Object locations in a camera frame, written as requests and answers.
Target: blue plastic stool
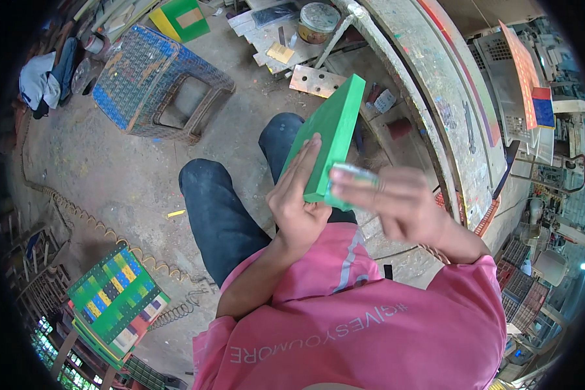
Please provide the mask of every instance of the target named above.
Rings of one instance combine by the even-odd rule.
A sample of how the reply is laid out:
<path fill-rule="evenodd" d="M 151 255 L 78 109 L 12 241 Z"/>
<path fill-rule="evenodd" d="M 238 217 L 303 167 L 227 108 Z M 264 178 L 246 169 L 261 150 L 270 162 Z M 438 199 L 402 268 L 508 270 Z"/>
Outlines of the blue plastic stool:
<path fill-rule="evenodd" d="M 194 77 L 210 90 L 184 128 L 160 123 L 179 87 Z M 194 145 L 236 84 L 224 72 L 171 38 L 140 24 L 123 36 L 122 48 L 106 63 L 93 90 L 94 101 L 124 133 L 180 140 Z"/>

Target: pink t-shirt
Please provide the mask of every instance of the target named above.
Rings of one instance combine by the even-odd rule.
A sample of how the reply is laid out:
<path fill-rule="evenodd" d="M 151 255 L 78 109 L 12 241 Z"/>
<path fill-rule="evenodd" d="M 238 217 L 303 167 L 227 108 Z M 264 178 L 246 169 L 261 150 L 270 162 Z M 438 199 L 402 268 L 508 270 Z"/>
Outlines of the pink t-shirt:
<path fill-rule="evenodd" d="M 193 339 L 193 388 L 484 389 L 507 337 L 495 274 L 484 256 L 445 266 L 426 290 L 382 279 L 358 226 L 329 223 L 270 306 Z"/>

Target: dark jeans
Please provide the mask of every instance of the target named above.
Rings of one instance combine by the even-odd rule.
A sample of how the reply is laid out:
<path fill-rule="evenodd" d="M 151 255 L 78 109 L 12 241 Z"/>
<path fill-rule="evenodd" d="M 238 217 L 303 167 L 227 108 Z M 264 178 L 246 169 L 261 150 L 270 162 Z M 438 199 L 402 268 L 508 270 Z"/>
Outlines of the dark jeans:
<path fill-rule="evenodd" d="M 60 54 L 58 64 L 50 72 L 60 84 L 59 100 L 63 100 L 69 94 L 73 75 L 73 59 L 76 56 L 77 47 L 78 39 L 74 37 L 67 38 L 65 44 L 63 44 L 63 51 Z"/>
<path fill-rule="evenodd" d="M 304 120 L 279 113 L 262 131 L 258 145 L 277 183 L 297 131 Z M 250 255 L 269 245 L 271 238 L 251 218 L 234 192 L 232 178 L 218 162 L 195 159 L 179 173 L 179 188 L 187 203 L 188 220 L 201 258 L 221 287 L 225 278 Z M 357 223 L 353 211 L 332 210 L 330 222 Z"/>

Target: green and yellow board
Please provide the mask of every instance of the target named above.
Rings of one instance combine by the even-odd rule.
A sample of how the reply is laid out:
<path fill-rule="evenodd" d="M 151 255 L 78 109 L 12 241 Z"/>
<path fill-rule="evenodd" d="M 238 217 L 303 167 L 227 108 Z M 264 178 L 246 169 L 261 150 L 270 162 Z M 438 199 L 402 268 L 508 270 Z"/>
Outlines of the green and yellow board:
<path fill-rule="evenodd" d="M 117 370 L 169 297 L 124 242 L 67 290 L 72 324 L 83 340 Z"/>
<path fill-rule="evenodd" d="M 161 33 L 186 43 L 210 32 L 197 0 L 171 0 L 149 14 Z"/>

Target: hand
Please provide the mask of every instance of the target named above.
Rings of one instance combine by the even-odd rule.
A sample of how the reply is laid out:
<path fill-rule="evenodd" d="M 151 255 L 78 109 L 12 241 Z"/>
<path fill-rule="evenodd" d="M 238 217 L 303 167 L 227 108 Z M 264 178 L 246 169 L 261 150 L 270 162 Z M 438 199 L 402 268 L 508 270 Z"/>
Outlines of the hand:
<path fill-rule="evenodd" d="M 342 170 L 332 169 L 329 176 L 335 196 L 379 214 L 387 238 L 433 246 L 457 264 L 472 264 L 490 254 L 481 238 L 436 205 L 421 170 L 384 167 L 376 187 L 364 180 L 354 181 Z"/>
<path fill-rule="evenodd" d="M 384 167 L 379 185 L 354 181 L 353 175 L 332 169 L 332 192 L 355 206 L 379 214 L 383 233 L 391 240 L 434 246 L 441 238 L 450 216 L 437 207 L 421 170 Z"/>
<path fill-rule="evenodd" d="M 303 199 L 320 145 L 319 133 L 306 140 L 275 188 L 266 195 L 266 203 L 280 228 L 276 239 L 297 259 L 319 238 L 331 215 L 331 207 L 325 203 L 306 203 Z"/>

